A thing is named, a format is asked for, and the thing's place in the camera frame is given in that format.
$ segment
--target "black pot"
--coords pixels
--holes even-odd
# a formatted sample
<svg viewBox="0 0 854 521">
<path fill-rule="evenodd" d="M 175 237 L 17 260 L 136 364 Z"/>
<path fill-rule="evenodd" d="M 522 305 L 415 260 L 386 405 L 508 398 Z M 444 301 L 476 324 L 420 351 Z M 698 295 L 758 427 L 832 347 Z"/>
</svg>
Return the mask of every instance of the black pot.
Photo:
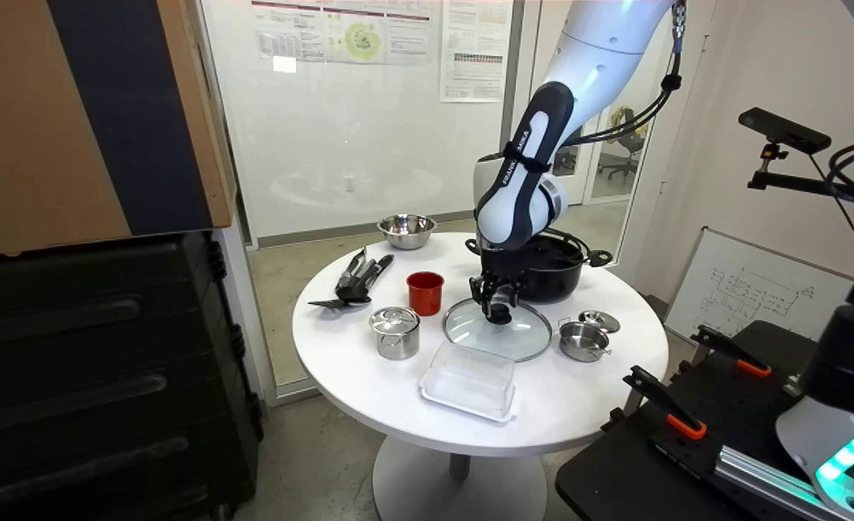
<svg viewBox="0 0 854 521">
<path fill-rule="evenodd" d="M 514 285 L 518 298 L 551 305 L 567 298 L 580 285 L 580 269 L 589 260 L 589 247 L 559 230 L 537 234 L 515 253 L 480 253 L 478 241 L 467 247 L 480 254 L 485 279 Z"/>
</svg>

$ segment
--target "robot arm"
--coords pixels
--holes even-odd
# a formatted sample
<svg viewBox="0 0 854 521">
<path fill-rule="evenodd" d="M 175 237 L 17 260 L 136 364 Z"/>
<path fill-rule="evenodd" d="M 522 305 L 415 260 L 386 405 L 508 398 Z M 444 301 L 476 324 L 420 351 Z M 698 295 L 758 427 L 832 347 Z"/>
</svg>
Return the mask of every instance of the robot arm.
<svg viewBox="0 0 854 521">
<path fill-rule="evenodd" d="M 518 249 L 559 217 L 557 150 L 628 84 L 660 17 L 685 0 L 577 0 L 546 84 L 525 111 L 476 220 L 485 249 Z"/>
</svg>

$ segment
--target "table pedestal base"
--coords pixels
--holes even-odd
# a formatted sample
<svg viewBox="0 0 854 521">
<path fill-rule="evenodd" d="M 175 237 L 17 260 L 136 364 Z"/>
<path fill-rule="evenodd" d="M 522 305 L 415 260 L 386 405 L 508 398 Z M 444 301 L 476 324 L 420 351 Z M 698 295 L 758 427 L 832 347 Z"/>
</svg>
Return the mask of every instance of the table pedestal base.
<svg viewBox="0 0 854 521">
<path fill-rule="evenodd" d="M 543 460 L 449 457 L 386 440 L 373 460 L 373 503 L 382 521 L 543 521 Z"/>
</svg>

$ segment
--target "clear plastic container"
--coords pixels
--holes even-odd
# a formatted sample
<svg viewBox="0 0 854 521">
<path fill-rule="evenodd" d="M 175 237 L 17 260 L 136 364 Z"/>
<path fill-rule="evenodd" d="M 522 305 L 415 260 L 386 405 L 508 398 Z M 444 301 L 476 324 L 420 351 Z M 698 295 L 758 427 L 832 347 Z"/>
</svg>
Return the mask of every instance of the clear plastic container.
<svg viewBox="0 0 854 521">
<path fill-rule="evenodd" d="M 511 359 L 446 344 L 420 380 L 420 398 L 492 422 L 514 421 L 515 367 Z"/>
</svg>

